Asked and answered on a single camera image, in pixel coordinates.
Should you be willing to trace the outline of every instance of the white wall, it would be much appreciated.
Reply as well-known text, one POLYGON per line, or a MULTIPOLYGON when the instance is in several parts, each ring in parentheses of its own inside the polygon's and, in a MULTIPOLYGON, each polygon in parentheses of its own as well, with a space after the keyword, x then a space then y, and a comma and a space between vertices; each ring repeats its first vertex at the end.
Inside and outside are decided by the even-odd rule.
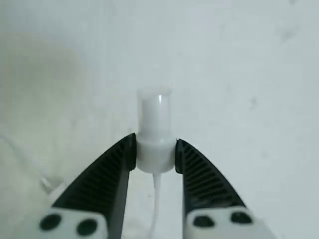
MULTIPOLYGON (((279 238, 319 238, 318 7, 2 0, 0 132, 71 180, 137 130, 136 89, 166 84, 176 135, 202 151, 279 238)), ((156 238, 181 238, 181 177, 172 171, 162 185, 156 238)), ((1 238, 49 205, 4 141, 0 190, 1 238)), ((153 194, 151 176, 134 171, 125 238, 146 233, 153 194)))

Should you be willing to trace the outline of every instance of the white cable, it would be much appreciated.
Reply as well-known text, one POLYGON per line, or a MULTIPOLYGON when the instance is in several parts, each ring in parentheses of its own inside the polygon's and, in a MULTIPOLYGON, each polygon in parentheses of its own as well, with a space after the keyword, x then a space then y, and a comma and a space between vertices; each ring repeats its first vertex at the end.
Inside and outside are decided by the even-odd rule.
POLYGON ((22 150, 22 147, 19 147, 16 143, 14 143, 9 137, 0 133, 0 139, 9 145, 9 147, 13 150, 13 152, 17 155, 17 158, 23 161, 28 166, 31 166, 34 172, 37 174, 39 181, 42 184, 44 191, 47 194, 53 192, 56 188, 58 188, 61 184, 64 184, 63 180, 57 177, 49 177, 48 173, 45 172, 43 168, 41 168, 31 157, 27 155, 27 153, 22 150))

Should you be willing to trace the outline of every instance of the white spray pump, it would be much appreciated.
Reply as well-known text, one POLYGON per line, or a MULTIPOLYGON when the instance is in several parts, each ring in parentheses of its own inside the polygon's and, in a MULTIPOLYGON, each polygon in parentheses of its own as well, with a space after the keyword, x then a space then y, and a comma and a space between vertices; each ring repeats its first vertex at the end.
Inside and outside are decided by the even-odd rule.
POLYGON ((153 236, 159 212, 160 174, 174 167, 176 138, 170 127, 170 90, 149 89, 138 92, 139 132, 137 167, 153 174, 155 206, 147 238, 153 236))

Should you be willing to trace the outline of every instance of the white plastic tube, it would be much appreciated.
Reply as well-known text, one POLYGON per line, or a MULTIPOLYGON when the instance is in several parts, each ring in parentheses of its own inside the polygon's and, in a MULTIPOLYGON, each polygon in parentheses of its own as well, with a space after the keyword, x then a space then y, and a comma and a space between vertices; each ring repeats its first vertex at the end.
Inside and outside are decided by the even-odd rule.
POLYGON ((156 227, 156 223, 159 217, 159 208, 160 208, 160 174, 153 174, 154 181, 154 212, 150 230, 147 234, 146 239, 152 239, 156 227))
POLYGON ((174 167, 176 144, 170 127, 170 90, 139 91, 138 100, 137 166, 146 173, 167 172, 174 167))

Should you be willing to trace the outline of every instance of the white surface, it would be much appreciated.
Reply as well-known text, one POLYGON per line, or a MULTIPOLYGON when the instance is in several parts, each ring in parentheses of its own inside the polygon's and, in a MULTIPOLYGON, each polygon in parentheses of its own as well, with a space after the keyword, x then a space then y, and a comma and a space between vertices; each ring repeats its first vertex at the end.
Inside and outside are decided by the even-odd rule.
MULTIPOLYGON (((203 152, 279 238, 319 238, 318 7, 317 0, 2 0, 0 131, 71 180, 137 130, 136 89, 167 84, 174 133, 203 152)), ((0 154, 7 238, 49 203, 4 143, 0 154)), ((151 178, 132 173, 128 239, 151 223, 151 178)), ((180 219, 181 177, 170 172, 162 176, 156 238, 180 238, 180 219)))
POLYGON ((176 137, 171 131, 170 91, 139 91, 139 132, 137 167, 146 173, 161 174, 175 165, 176 137))

